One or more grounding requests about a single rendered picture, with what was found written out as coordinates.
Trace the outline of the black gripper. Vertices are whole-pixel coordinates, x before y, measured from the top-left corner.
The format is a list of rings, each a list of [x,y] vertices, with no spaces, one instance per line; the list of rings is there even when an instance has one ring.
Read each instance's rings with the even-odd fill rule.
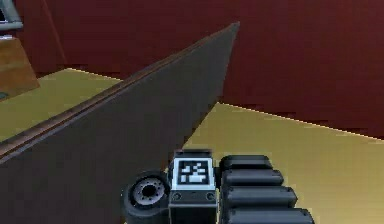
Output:
[[[121,216],[126,224],[169,224],[170,186],[161,170],[136,175],[121,190]]]

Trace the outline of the dark grey cabinet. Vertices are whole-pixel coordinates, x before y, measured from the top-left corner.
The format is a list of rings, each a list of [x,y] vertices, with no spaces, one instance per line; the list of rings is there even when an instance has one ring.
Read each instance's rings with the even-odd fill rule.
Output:
[[[120,224],[120,191],[166,164],[223,92],[232,23],[0,142],[0,224]]]

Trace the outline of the brown wooden box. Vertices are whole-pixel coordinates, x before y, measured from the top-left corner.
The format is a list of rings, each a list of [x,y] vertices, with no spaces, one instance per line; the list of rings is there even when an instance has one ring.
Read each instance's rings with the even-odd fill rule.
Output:
[[[38,87],[21,41],[13,36],[0,36],[0,101]]]

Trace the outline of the grey metal frame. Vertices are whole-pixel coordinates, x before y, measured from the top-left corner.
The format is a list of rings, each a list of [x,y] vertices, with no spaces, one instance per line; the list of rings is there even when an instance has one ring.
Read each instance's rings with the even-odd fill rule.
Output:
[[[0,20],[0,31],[17,30],[23,27],[13,0],[0,0],[0,12],[4,15],[4,19]]]

